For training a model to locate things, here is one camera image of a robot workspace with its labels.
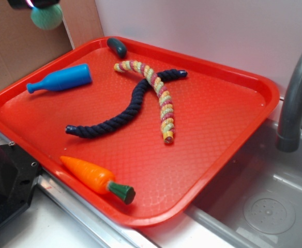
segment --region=rope end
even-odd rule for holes
[[[114,65],[114,70],[115,70],[115,71],[118,71],[118,72],[125,72],[124,70],[122,70],[122,69],[120,68],[119,63],[116,63],[116,64]]]
[[[185,78],[188,75],[186,70],[178,70],[178,73],[181,78]]]
[[[163,137],[163,141],[166,144],[170,144],[174,141],[174,133],[172,131],[168,131],[166,133],[163,133],[162,137]]]
[[[65,129],[65,132],[67,134],[73,134],[73,135],[76,135],[76,126],[72,126],[72,125],[67,125],[66,129]]]

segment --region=gray sink basin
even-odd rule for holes
[[[276,128],[262,124],[193,202],[194,218],[236,247],[302,247],[302,136],[280,152]]]

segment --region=toy carrot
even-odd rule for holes
[[[108,169],[67,156],[61,156],[60,160],[82,183],[96,193],[112,192],[125,204],[130,204],[134,200],[136,195],[134,188],[116,183],[114,174]]]

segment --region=gray faucet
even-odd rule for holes
[[[302,55],[286,90],[277,130],[276,147],[293,152],[299,147],[302,129]]]

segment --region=red tray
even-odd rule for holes
[[[162,140],[159,104],[150,89],[131,123],[104,137],[82,139],[66,125],[96,125],[121,113],[142,79],[113,70],[120,59],[107,38],[93,40],[0,92],[0,131],[37,159],[44,169],[108,217],[138,227],[161,223],[182,212],[275,108],[279,93],[264,77],[120,38],[126,60],[155,71],[184,69],[188,77],[166,83],[174,103],[175,139]],[[70,90],[26,91],[27,83],[50,72],[87,63],[93,82]],[[60,163],[66,155],[106,167],[116,181],[134,187],[131,205],[100,196]]]

